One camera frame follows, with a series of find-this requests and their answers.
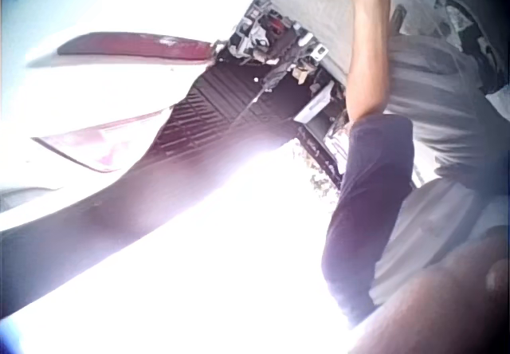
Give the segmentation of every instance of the man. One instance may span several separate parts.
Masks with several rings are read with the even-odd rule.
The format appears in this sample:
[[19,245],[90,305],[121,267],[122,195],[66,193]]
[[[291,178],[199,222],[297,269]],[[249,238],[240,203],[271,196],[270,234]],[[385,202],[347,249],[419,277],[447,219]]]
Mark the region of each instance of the man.
[[[461,243],[508,225],[510,124],[479,91],[470,57],[433,38],[388,41],[390,0],[353,2],[349,156],[323,273],[357,325]],[[413,138],[435,152],[441,177],[416,191]]]

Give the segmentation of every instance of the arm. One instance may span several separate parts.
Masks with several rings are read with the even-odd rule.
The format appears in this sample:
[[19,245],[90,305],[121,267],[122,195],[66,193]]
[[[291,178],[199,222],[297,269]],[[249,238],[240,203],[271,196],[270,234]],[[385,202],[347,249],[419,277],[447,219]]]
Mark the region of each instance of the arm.
[[390,0],[353,0],[354,41],[347,77],[347,113],[352,123],[382,113],[387,104]]

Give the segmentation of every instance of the sleeve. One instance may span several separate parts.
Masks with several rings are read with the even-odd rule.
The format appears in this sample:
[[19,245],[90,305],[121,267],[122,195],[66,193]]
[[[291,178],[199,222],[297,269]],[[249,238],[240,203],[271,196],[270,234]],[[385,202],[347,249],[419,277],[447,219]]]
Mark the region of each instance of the sleeve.
[[378,114],[353,125],[322,268],[331,294],[355,323],[374,308],[368,292],[375,264],[411,191],[413,161],[413,126],[407,118]]

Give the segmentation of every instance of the white car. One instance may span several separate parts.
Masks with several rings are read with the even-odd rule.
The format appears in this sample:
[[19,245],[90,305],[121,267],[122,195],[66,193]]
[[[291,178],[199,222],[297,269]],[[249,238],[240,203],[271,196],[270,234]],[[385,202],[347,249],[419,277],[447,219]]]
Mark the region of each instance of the white car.
[[2,0],[0,231],[132,167],[251,1]]

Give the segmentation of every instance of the skin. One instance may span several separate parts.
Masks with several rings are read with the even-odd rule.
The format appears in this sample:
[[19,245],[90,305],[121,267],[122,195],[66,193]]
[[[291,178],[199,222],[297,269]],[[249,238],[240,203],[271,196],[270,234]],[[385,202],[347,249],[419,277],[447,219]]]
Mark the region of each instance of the skin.
[[388,101],[390,0],[353,0],[355,8],[347,113],[351,123],[383,112]]
[[[351,124],[384,111],[389,85],[390,0],[353,2],[353,54],[346,91]],[[355,329],[351,352],[480,352],[507,323],[508,226],[504,226],[458,247],[409,281]]]

